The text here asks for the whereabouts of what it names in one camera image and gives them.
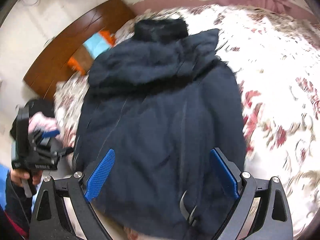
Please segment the person's left hand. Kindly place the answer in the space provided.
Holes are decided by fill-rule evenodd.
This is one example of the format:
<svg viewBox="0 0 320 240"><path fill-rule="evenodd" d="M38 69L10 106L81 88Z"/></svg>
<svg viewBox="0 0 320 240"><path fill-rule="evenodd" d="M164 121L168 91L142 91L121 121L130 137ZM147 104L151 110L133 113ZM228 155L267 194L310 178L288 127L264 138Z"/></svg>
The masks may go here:
<svg viewBox="0 0 320 240"><path fill-rule="evenodd" d="M43 174L43 171L36 171L33 174L33 185L34 186L39 185L41 178L42 178L42 174ZM11 181L19 187L23 186L22 180L23 179L28 180L29 177L30 177L30 174L25 170L21 170L21 169L15 169L15 170L11 169L10 170Z"/></svg>

